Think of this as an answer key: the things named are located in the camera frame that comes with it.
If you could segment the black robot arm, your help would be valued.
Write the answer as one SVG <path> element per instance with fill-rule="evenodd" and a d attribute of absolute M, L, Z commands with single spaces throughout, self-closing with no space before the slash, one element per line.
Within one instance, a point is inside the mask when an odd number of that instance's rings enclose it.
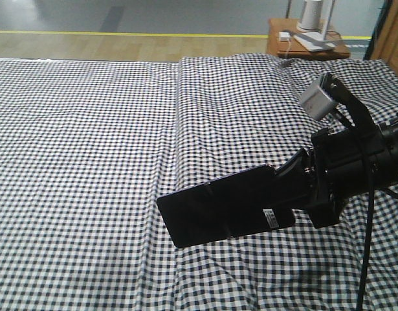
<path fill-rule="evenodd" d="M 315 228 L 335 225 L 348 200 L 398 184 L 398 116 L 359 137 L 359 127 L 314 133 L 312 147 L 299 149 L 282 167 L 265 166 L 257 178 L 257 202 L 269 231 L 295 223 L 305 211 Z"/>

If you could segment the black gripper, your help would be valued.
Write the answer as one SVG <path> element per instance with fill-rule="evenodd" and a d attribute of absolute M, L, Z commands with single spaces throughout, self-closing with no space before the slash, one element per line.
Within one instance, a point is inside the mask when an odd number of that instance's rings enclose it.
<path fill-rule="evenodd" d="M 339 223 L 350 197 L 385 186 L 384 140 L 380 131 L 358 138 L 350 130 L 330 134 L 325 128 L 312 134 L 311 142 L 317 191 L 307 213 L 319 229 Z M 276 171 L 272 191 L 250 192 L 250 200 L 261 216 L 264 209 L 300 209 L 307 205 L 313 184 L 310 155 L 299 149 Z"/>

